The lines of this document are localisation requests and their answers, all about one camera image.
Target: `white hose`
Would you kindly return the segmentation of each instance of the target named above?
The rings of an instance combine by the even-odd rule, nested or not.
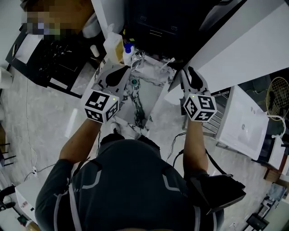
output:
[[[276,137],[282,138],[282,136],[285,134],[285,131],[286,131],[286,124],[285,124],[284,118],[282,118],[279,115],[277,115],[277,116],[276,115],[267,115],[267,117],[274,117],[274,118],[279,118],[280,120],[282,120],[283,126],[284,126],[284,131],[282,132],[282,134],[281,135],[272,135],[272,138],[276,138]]]

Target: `forearm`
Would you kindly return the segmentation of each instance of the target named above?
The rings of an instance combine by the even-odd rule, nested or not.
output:
[[[208,158],[205,151],[204,136],[201,122],[189,120],[183,157],[184,172],[208,170]]]
[[[71,163],[85,161],[102,124],[87,119],[76,133],[66,142],[60,152],[59,159],[66,159]]]

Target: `person's right arm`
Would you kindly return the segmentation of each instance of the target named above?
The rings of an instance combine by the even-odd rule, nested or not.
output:
[[[184,147],[183,166],[185,176],[195,171],[208,171],[208,158],[205,150],[201,122],[189,120]]]

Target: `tile floor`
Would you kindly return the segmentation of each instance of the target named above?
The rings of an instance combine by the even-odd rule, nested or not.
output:
[[[16,185],[22,183],[25,176],[32,171],[32,166],[41,170],[54,164],[62,146],[85,120],[79,99],[54,89],[37,86],[14,69],[11,72],[14,76],[13,85],[9,90],[3,90],[0,101],[5,110],[2,126],[7,140],[11,142],[9,156],[17,157],[15,164],[1,170],[0,181],[4,187],[11,182]],[[72,128],[67,129],[72,114],[75,115],[75,121]],[[174,137],[183,132],[182,124],[179,106],[164,101],[155,127],[149,134],[149,138],[161,147],[164,160],[167,159]],[[109,124],[104,125],[101,131],[101,138],[109,134]],[[185,136],[177,138],[169,163],[172,163],[183,148],[184,141]],[[91,156],[95,156],[97,144],[96,140]],[[220,167],[246,186],[246,197],[225,209],[222,230],[238,231],[244,226],[244,219],[258,208],[271,185],[263,180],[266,169],[246,156],[216,147],[216,141],[211,138],[205,137],[205,145]],[[176,169],[183,174],[182,157],[177,160]],[[38,173],[40,181],[46,179],[50,170],[51,167]],[[218,174],[211,164],[209,174]]]

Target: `marble table top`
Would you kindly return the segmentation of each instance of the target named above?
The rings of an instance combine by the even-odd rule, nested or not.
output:
[[[107,61],[106,56],[86,89],[97,90],[98,78]],[[146,56],[143,68],[133,71],[127,81],[121,109],[112,120],[131,130],[131,134],[146,136],[154,125],[155,116],[176,73],[170,67],[160,73],[159,69],[163,64]]]

